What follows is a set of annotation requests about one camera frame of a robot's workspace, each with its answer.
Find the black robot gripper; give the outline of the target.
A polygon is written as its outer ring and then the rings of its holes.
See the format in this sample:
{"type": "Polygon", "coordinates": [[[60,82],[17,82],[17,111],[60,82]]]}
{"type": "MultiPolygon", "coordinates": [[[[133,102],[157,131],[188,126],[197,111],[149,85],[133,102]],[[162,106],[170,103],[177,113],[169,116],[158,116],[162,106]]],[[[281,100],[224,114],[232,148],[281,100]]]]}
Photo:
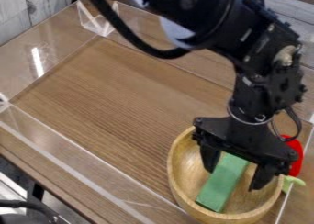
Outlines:
{"type": "Polygon", "coordinates": [[[256,164],[248,190],[260,190],[275,176],[287,175],[296,152],[272,134],[265,124],[248,125],[232,117],[194,117],[192,139],[200,146],[201,165],[207,172],[216,168],[225,152],[256,164]]]}

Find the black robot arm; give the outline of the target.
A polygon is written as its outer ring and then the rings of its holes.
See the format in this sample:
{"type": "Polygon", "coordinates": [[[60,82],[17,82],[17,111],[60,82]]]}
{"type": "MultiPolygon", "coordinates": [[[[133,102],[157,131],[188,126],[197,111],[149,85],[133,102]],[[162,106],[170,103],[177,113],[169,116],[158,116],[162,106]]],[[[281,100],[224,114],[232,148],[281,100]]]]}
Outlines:
{"type": "Polygon", "coordinates": [[[235,83],[224,118],[194,118],[192,139],[201,164],[216,168],[227,152],[256,165],[249,187],[261,189],[287,174],[299,154],[273,126],[279,112],[291,113],[301,101],[299,52],[301,42],[289,24],[265,8],[263,0],[141,0],[160,16],[174,47],[158,50],[134,35],[105,0],[89,0],[126,41],[160,59],[174,59],[207,49],[232,63],[235,83]]]}

